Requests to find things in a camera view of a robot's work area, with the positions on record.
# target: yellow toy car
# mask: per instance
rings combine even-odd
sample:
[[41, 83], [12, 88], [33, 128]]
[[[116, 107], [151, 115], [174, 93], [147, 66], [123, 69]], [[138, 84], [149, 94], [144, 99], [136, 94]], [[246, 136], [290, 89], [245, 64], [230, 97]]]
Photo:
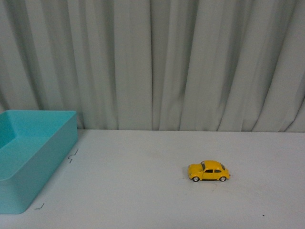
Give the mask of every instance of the yellow toy car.
[[217, 161], [203, 161], [200, 164], [189, 165], [189, 178], [194, 182], [199, 180], [220, 180], [230, 179], [229, 170]]

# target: curtain fold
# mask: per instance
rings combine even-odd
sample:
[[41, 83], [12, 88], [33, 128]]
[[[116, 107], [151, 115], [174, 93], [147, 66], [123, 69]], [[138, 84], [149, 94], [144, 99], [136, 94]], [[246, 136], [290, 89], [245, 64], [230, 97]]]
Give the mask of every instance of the curtain fold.
[[305, 1], [1, 0], [0, 112], [305, 132]]

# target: black tape mark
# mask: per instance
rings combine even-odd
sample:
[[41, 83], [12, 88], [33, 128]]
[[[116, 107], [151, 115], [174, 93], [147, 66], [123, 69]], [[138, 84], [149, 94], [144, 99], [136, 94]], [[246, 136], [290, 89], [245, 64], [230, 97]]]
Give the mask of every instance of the black tape mark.
[[43, 205], [44, 205], [44, 203], [42, 204], [42, 206], [41, 206], [40, 208], [35, 208], [34, 210], [40, 210], [40, 209], [42, 209]]
[[75, 154], [71, 154], [69, 157], [68, 157], [68, 159], [70, 160], [70, 162], [69, 163], [71, 163], [72, 162], [72, 158], [70, 158], [71, 156], [75, 156], [76, 154], [77, 154], [77, 152], [78, 152], [78, 148], [77, 148], [77, 150], [76, 150], [76, 152], [75, 152]]

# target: plastic container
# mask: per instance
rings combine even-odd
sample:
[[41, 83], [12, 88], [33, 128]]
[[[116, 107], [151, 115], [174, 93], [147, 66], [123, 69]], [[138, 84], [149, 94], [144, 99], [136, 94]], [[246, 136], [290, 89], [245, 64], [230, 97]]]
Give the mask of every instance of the plastic container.
[[20, 214], [77, 141], [75, 111], [0, 114], [0, 214]]

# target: car roof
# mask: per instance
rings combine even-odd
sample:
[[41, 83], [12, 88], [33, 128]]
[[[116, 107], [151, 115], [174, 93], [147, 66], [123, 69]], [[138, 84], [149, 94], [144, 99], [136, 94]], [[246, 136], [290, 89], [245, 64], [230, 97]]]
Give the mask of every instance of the car roof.
[[210, 169], [221, 168], [221, 164], [218, 161], [207, 160], [207, 161], [204, 161], [204, 164], [205, 164], [205, 168], [210, 168]]

